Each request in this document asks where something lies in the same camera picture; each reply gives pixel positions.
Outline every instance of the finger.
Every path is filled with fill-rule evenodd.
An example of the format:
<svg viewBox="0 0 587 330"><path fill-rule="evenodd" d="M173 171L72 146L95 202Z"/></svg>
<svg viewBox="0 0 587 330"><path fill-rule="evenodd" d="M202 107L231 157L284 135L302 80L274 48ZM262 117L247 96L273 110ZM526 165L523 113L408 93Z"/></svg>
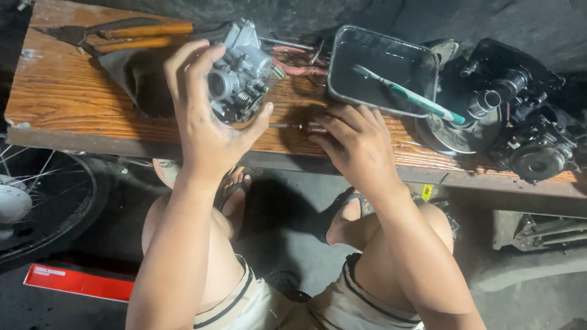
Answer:
<svg viewBox="0 0 587 330"><path fill-rule="evenodd" d="M175 54L165 61L163 65L167 86L172 96L179 97L177 72L185 67L185 62L194 53L202 52L210 47L210 42L206 39L188 42L178 49Z"/></svg>
<svg viewBox="0 0 587 330"><path fill-rule="evenodd" d="M389 128L387 128L387 125L385 124L385 119L383 119L381 111L379 111L379 109L372 109L371 113L373 114L373 117L377 121L379 127L381 127L382 130L387 132L387 135L391 136L391 134L389 133Z"/></svg>
<svg viewBox="0 0 587 330"><path fill-rule="evenodd" d="M210 105L204 107L204 103L210 103L208 99L208 82L206 76L212 69L212 64L224 56L226 47L218 44L210 47L200 54L186 70L185 83L187 86L187 104L196 110L209 110Z"/></svg>
<svg viewBox="0 0 587 330"><path fill-rule="evenodd" d="M242 142L249 148L269 127L269 118L271 117L272 112L273 103L264 103L261 111L255 117L255 120L249 126L247 126L247 128L241 131Z"/></svg>
<svg viewBox="0 0 587 330"><path fill-rule="evenodd" d="M361 116L363 116L363 118L365 118L365 120L374 128L379 128L379 123L377 122L377 120L375 119L373 113L369 110L369 108L366 105L360 105L357 107L357 112L359 112L361 114Z"/></svg>
<svg viewBox="0 0 587 330"><path fill-rule="evenodd" d="M320 146L331 160L340 156L340 143L332 135L313 134L308 136L308 140Z"/></svg>
<svg viewBox="0 0 587 330"><path fill-rule="evenodd" d="M342 144L344 144L343 142L346 139L349 139L358 134L357 131L336 117L317 114L314 115L314 121L322 125L322 127L324 127L328 133L332 134L332 136L334 136L334 138L339 140Z"/></svg>
<svg viewBox="0 0 587 330"><path fill-rule="evenodd" d="M326 109L326 112L333 117L343 120L347 126L357 132L364 132L367 126L365 118L354 108L349 105L334 106Z"/></svg>

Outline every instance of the concrete floor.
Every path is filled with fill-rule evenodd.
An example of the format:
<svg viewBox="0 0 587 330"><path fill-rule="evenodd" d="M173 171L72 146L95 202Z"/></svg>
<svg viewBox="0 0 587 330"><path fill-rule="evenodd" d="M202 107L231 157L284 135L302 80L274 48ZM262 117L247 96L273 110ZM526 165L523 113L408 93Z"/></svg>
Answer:
<svg viewBox="0 0 587 330"><path fill-rule="evenodd" d="M243 228L244 237L235 250L245 255L257 275L289 270L301 278L300 289L319 293L339 275L344 257L353 249L321 244L309 232L316 231L316 219L325 215L348 183L335 176L251 171L255 186L248 200L249 226ZM140 169L118 176L119 186L102 216L72 248L140 261L144 215L167 189L152 173ZM442 194L443 189L436 188L436 194ZM457 220L462 225L469 219ZM457 233L459 260L458 255L467 251L460 243L465 232ZM127 304L24 286L26 270L0 275L0 330L124 328ZM556 330L572 318L587 317L586 282L587 273L579 272L526 281L497 292L473 292L473 296L488 329Z"/></svg>

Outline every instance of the left hand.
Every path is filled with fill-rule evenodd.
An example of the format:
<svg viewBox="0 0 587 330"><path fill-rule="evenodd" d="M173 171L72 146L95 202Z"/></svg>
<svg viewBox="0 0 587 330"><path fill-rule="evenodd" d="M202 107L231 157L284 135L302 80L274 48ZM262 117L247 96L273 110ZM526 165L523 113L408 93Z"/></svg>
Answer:
<svg viewBox="0 0 587 330"><path fill-rule="evenodd" d="M269 127L273 111L273 104L265 103L243 130L218 120L208 99L207 75L225 51L222 44L211 47L208 40L193 41L164 65L180 131L183 169L199 180L220 181Z"/></svg>

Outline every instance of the tire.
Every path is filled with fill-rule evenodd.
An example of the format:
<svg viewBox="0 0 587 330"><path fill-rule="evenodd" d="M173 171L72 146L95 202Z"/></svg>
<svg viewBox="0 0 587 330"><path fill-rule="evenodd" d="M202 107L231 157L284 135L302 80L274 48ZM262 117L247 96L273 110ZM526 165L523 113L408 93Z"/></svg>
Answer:
<svg viewBox="0 0 587 330"><path fill-rule="evenodd" d="M78 157L68 154L83 166L91 178L92 195L87 196L82 205L59 226L59 229L31 242L9 254L0 255L0 274L19 268L51 253L68 248L75 238L87 230L96 221L106 205L108 193L112 184L110 167L103 161L91 157Z"/></svg>

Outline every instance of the toothbrush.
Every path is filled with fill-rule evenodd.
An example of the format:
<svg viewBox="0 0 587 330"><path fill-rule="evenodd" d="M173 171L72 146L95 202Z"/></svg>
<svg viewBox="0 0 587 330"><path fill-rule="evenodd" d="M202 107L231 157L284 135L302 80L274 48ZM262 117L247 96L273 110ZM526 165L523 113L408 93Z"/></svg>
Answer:
<svg viewBox="0 0 587 330"><path fill-rule="evenodd" d="M381 82L382 84L384 84L385 86L394 89L398 92L401 92L402 94L406 95L406 98L409 102L411 102L412 104L415 104L416 106L420 106L425 108L426 110L428 110L429 112L434 113L435 115L437 115L438 117L444 119L444 120L448 120L449 122L453 122L455 124L463 124L465 122L465 118L457 115L456 113L432 102L431 100L426 99L425 97L422 97L414 92L412 92L411 90L404 88L394 82L391 82L379 75L376 75L373 71L367 69L366 67L362 66L362 65L358 65L355 64L353 65L353 70L355 72L360 73L363 78L367 79L367 78L372 78L375 80L378 80L379 82Z"/></svg>

